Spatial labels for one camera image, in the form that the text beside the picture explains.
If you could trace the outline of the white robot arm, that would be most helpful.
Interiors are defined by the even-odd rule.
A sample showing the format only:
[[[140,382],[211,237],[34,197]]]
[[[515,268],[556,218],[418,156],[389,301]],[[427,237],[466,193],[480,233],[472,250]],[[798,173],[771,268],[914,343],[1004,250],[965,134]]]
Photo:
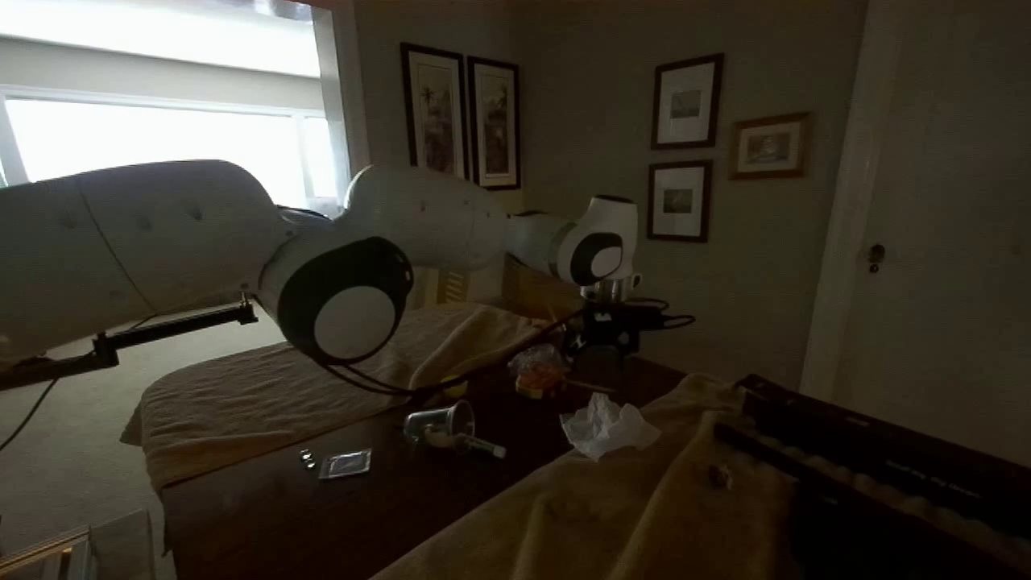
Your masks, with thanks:
[[[636,280],[638,204],[596,193],[567,218],[482,188],[364,166],[343,206],[281,206],[231,160],[103,166],[0,189],[0,343],[21,365],[132,318],[252,301],[281,335],[356,365],[395,333],[418,268],[515,258],[579,290]]]

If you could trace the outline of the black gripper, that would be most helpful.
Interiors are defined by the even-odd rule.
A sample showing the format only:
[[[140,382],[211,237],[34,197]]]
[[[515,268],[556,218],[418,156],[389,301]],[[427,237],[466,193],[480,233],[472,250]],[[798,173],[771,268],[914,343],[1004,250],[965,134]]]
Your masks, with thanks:
[[[645,333],[674,333],[692,324],[692,317],[674,313],[659,295],[628,295],[622,285],[598,280],[579,290],[583,305],[572,313],[567,349],[611,349],[636,354]]]

